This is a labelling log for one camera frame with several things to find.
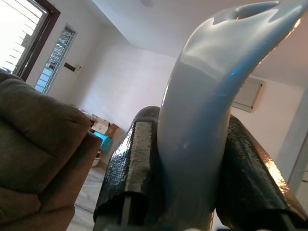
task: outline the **couch armrest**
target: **couch armrest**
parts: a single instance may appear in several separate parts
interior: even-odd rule
[[[99,137],[87,133],[73,156],[39,195],[41,212],[74,205],[101,143]]]

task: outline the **wooden door frame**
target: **wooden door frame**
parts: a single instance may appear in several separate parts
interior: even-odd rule
[[[60,11],[58,11],[53,5],[51,5],[47,0],[35,0],[42,8],[44,8],[48,15],[43,23],[42,28],[40,29],[38,36],[36,37],[33,46],[30,49],[30,52],[26,56],[26,62],[22,64],[20,71],[17,75],[23,80],[26,81],[29,77],[29,74],[39,57],[40,52],[42,51],[54,25],[56,24]]]

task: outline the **white ceiling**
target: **white ceiling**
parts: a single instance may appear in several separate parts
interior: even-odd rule
[[[92,0],[126,39],[177,57],[189,35],[212,14],[253,0]],[[255,76],[308,88],[308,17],[254,71]]]

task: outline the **white wall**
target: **white wall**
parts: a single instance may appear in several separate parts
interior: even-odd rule
[[[232,108],[231,113],[276,161],[305,89],[262,80],[265,83],[253,111],[248,113]]]
[[[130,45],[105,28],[82,69],[71,102],[127,130],[137,112],[160,106],[176,59]]]
[[[75,40],[65,58],[65,62],[73,66],[76,64],[83,66],[102,28],[99,20],[87,10],[80,0],[49,0],[49,2],[61,14],[26,81],[31,86],[35,86],[39,79],[51,51],[66,24],[70,25],[77,32]],[[48,94],[62,102],[68,103],[67,99],[78,74],[79,71],[72,72],[65,67],[61,67]]]

